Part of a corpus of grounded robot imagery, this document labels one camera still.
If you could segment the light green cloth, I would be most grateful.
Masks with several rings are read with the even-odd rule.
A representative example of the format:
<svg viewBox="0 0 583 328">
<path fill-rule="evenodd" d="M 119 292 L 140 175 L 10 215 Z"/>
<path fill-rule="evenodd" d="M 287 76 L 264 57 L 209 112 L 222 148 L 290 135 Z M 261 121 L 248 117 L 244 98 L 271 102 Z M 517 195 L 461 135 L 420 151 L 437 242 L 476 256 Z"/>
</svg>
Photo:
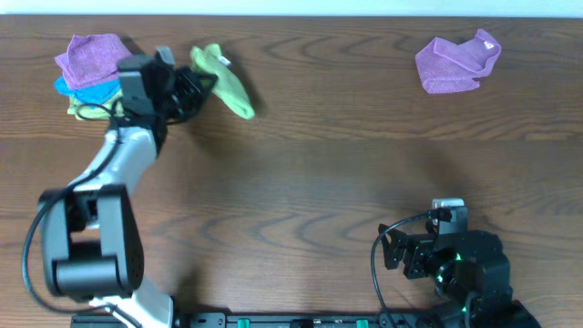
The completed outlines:
<svg viewBox="0 0 583 328">
<path fill-rule="evenodd" d="M 223 55 L 219 44 L 208 44 L 204 48 L 194 46 L 189 55 L 195 72 L 217 77 L 212 93 L 234 114 L 247 120 L 255 117 L 251 99 L 239 78 L 230 69 L 231 61 Z"/>
</svg>

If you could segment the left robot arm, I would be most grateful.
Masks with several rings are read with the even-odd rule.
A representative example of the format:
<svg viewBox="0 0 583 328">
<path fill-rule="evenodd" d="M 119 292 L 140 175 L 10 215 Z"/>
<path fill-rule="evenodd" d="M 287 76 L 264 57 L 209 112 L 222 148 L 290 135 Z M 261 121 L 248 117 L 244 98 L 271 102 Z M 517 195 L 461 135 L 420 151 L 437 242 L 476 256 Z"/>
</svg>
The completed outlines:
<svg viewBox="0 0 583 328">
<path fill-rule="evenodd" d="M 101 150 L 79 177 L 39 199 L 45 284 L 127 327 L 171 327 L 174 302 L 145 276 L 130 195 L 159 157 L 168 127 L 196 116 L 218 78 L 160 66 L 120 77 L 125 94 L 103 109 L 109 126 Z"/>
</svg>

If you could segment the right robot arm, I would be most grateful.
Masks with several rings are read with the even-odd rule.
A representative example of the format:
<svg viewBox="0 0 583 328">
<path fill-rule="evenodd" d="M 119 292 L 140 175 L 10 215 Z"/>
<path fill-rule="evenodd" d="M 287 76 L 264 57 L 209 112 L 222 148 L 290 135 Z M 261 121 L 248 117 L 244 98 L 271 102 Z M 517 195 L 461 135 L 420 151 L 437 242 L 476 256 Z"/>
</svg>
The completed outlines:
<svg viewBox="0 0 583 328">
<path fill-rule="evenodd" d="M 465 223 L 440 221 L 426 234 L 408 235 L 381 224 L 376 245 L 384 265 L 404 265 L 409 279 L 430 278 L 447 303 L 424 313 L 408 313 L 397 327 L 537 328 L 540 323 L 510 285 L 510 262 L 497 235 L 469 230 Z"/>
</svg>

